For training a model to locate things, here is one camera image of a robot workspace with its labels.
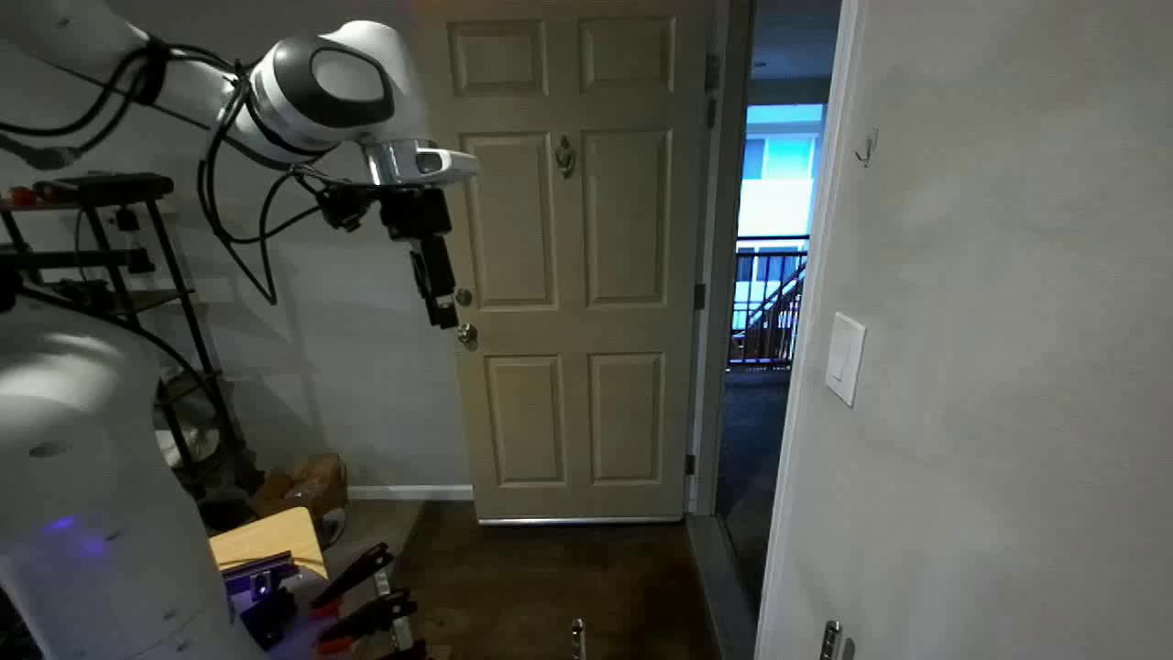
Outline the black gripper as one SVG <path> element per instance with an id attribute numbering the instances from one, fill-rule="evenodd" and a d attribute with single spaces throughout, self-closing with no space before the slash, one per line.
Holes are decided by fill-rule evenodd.
<path id="1" fill-rule="evenodd" d="M 429 324 L 441 331 L 456 331 L 458 313 L 456 313 L 452 257 L 441 238 L 429 238 L 429 233 L 452 232 L 443 191 L 441 188 L 390 188 L 382 196 L 382 224 L 390 227 L 393 242 L 423 238 L 410 249 L 417 293 L 426 299 Z"/>

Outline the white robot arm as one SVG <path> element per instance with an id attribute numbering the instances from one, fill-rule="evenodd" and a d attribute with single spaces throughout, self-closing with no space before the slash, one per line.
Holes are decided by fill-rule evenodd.
<path id="1" fill-rule="evenodd" d="M 410 49 L 378 17 L 275 40 L 250 68 L 207 61 L 108 0 L 5 0 L 0 38 L 110 82 L 152 65 L 152 98 L 263 165 L 305 167 L 340 143 L 410 246 L 417 293 L 458 324 L 443 188 L 478 159 L 441 147 Z M 221 582 L 202 515 L 155 445 L 152 340 L 37 293 L 5 299 L 5 594 L 49 660 L 263 660 Z"/>

